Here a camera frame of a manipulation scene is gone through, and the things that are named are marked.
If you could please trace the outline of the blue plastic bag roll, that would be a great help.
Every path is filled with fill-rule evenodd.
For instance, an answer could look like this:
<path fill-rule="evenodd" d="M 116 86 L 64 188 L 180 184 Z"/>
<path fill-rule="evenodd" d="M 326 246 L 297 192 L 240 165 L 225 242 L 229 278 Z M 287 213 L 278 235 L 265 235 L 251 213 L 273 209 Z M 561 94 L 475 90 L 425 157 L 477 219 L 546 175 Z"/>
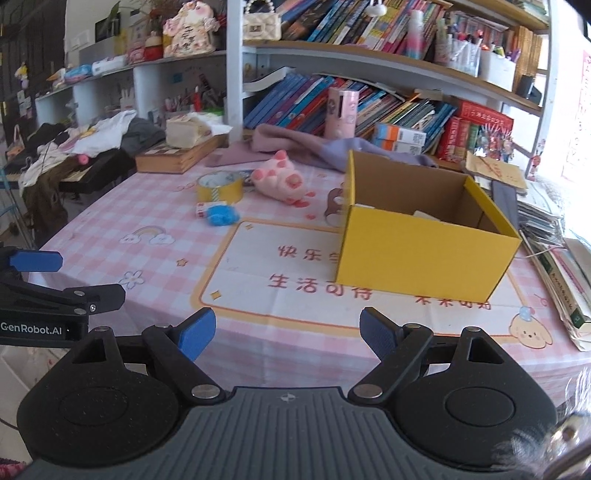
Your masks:
<path fill-rule="evenodd" d="M 205 218 L 215 227 L 231 226 L 240 220 L 238 211 L 231 205 L 211 206 L 205 212 Z"/>

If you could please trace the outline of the small white red box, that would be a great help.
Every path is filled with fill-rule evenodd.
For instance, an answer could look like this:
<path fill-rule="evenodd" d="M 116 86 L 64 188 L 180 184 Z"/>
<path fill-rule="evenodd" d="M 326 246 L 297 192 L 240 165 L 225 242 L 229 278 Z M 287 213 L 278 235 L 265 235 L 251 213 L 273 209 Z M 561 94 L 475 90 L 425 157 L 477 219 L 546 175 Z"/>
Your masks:
<path fill-rule="evenodd" d="M 198 202 L 195 205 L 195 216 L 197 216 L 197 218 L 205 218 L 209 209 L 226 205 L 227 203 L 225 201 Z"/>

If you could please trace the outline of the yellow packing tape roll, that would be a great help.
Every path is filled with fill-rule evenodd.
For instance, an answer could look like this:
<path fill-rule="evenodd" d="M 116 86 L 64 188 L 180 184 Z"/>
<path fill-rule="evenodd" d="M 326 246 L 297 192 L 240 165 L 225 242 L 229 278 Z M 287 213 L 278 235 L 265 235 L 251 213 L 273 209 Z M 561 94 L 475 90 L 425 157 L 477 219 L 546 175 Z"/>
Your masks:
<path fill-rule="evenodd" d="M 243 177 L 235 171 L 215 171 L 197 179 L 198 202 L 235 204 L 243 197 Z"/>

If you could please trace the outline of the pink plush pig toy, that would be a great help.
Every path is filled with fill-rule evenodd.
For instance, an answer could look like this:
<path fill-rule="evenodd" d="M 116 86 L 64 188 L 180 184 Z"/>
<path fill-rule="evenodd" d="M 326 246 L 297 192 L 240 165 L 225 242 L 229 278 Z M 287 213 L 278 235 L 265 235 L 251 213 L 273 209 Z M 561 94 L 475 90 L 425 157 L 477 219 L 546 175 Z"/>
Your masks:
<path fill-rule="evenodd" d="M 297 208 L 307 207 L 308 193 L 304 176 L 290 161 L 284 150 L 279 150 L 270 160 L 252 171 L 250 175 L 256 191 L 264 196 Z"/>

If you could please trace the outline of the pile of clothes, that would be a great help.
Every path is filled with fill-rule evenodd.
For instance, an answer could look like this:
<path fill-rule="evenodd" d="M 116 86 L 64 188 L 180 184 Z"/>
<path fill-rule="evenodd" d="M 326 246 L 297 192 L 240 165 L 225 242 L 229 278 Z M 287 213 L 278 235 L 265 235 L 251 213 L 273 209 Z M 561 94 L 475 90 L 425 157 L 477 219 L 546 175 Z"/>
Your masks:
<path fill-rule="evenodd" d="M 19 192 L 35 245 L 69 221 L 67 194 L 101 195 L 135 169 L 135 156 L 164 140 L 164 130 L 133 110 L 94 124 L 67 128 L 44 123 L 8 161 L 8 185 Z"/>

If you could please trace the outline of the wooden chess board box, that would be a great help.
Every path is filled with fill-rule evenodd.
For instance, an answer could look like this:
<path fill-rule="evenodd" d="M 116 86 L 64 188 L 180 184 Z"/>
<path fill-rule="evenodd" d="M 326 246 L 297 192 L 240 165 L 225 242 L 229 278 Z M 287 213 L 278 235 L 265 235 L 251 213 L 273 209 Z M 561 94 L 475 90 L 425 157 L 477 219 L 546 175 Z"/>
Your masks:
<path fill-rule="evenodd" d="M 135 156 L 136 170 L 139 173 L 183 174 L 227 142 L 226 135 L 213 136 L 190 149 L 174 148 L 162 142 Z"/>

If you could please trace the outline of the stack of papers and books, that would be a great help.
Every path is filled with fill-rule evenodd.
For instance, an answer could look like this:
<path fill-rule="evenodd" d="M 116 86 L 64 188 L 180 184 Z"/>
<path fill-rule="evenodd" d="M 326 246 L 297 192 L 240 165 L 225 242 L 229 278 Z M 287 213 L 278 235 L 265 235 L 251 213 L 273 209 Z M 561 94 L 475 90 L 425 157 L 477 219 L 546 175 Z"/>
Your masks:
<path fill-rule="evenodd" d="M 525 189 L 491 181 L 495 204 L 522 237 L 525 258 L 546 285 L 570 340 L 590 350 L 590 244 L 566 230 L 564 215 L 545 188 L 532 181 Z"/>

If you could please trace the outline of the beige tissue box cover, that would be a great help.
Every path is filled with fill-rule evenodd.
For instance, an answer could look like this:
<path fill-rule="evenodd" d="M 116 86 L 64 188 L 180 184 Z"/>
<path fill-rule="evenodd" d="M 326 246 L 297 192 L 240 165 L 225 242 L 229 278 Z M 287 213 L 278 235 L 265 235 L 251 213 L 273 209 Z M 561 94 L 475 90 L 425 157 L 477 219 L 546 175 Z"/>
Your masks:
<path fill-rule="evenodd" d="M 173 148 L 191 149 L 230 131 L 231 127 L 217 114 L 189 112 L 166 120 L 165 141 Z"/>

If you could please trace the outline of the pink purple cloth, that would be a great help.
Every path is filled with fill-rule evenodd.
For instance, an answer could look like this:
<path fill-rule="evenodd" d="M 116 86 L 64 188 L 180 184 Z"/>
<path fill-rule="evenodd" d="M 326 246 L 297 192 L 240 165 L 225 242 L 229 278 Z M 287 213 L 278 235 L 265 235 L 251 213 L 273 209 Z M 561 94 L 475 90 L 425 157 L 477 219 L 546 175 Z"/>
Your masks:
<path fill-rule="evenodd" d="M 387 151 L 358 137 L 328 140 L 267 124 L 257 126 L 249 140 L 231 143 L 228 148 L 215 150 L 205 157 L 202 164 L 207 167 L 224 167 L 264 162 L 280 150 L 287 152 L 291 162 L 342 173 L 346 172 L 351 151 L 383 156 L 408 165 L 438 167 L 436 162 L 426 155 Z"/>

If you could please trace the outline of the orange white small boxes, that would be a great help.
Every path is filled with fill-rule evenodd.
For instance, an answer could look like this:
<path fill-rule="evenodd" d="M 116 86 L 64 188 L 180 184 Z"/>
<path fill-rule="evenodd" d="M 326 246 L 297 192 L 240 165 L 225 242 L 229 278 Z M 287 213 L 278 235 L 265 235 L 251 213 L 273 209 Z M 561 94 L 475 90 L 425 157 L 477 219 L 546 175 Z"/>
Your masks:
<path fill-rule="evenodd" d="M 426 139 L 427 135 L 420 130 L 379 123 L 374 128 L 372 143 L 387 151 L 420 155 Z"/>

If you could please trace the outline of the red thick dictionary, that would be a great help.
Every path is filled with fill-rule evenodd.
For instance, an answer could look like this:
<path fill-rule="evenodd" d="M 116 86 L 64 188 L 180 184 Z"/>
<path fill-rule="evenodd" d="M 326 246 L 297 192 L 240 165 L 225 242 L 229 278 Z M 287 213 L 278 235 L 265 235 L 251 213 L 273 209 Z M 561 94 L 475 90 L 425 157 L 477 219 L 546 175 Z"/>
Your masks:
<path fill-rule="evenodd" d="M 454 99 L 456 108 L 445 125 L 436 156 L 459 164 L 469 153 L 508 162 L 514 153 L 514 120 L 468 100 Z"/>

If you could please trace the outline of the white wooden bookshelf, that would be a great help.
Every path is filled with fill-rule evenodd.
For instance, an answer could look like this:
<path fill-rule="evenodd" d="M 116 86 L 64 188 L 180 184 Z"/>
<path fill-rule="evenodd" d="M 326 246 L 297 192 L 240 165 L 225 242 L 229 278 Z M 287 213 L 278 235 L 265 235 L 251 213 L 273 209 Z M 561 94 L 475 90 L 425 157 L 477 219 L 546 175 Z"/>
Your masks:
<path fill-rule="evenodd" d="M 127 93 L 134 95 L 133 107 L 139 116 L 154 118 L 164 112 L 166 98 L 193 90 L 204 75 L 221 92 L 224 117 L 232 127 L 229 137 L 236 140 L 242 134 L 245 100 L 263 90 L 263 77 L 283 69 L 365 80 L 397 92 L 442 93 L 498 111 L 508 110 L 515 118 L 529 115 L 536 121 L 536 130 L 531 143 L 518 143 L 523 154 L 529 154 L 534 144 L 547 135 L 550 101 L 531 102 L 481 78 L 441 65 L 358 46 L 303 41 L 243 43 L 240 6 L 238 1 L 228 4 L 225 49 L 128 64 L 67 85 L 35 99 L 37 122 L 56 123 L 71 114 L 79 124 L 89 124 Z"/>

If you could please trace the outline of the pink cylindrical device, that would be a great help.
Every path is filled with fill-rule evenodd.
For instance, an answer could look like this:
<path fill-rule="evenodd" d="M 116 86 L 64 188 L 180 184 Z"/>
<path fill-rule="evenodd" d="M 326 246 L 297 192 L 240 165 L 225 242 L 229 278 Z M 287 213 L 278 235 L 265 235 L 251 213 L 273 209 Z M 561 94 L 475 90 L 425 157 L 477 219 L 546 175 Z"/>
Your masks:
<path fill-rule="evenodd" d="M 324 137 L 329 140 L 355 137 L 359 92 L 329 88 Z"/>

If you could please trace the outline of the pink floral plush figure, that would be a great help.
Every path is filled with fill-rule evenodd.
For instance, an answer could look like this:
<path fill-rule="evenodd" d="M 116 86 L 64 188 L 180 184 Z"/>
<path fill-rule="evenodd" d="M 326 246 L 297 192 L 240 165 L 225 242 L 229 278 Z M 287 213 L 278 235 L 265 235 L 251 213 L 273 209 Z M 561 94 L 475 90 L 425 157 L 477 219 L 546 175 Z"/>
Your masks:
<path fill-rule="evenodd" d="M 184 58 L 215 50 L 212 35 L 219 28 L 214 11 L 201 1 L 188 1 L 162 27 L 163 56 Z"/>

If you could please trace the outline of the white pen holder box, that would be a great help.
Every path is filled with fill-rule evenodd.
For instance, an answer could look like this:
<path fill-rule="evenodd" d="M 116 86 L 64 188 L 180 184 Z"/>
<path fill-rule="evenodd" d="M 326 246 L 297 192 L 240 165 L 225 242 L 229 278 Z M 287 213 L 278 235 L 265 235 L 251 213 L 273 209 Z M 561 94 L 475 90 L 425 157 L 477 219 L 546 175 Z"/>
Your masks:
<path fill-rule="evenodd" d="M 513 89 L 516 63 L 490 50 L 482 50 L 478 77 L 504 90 Z"/>

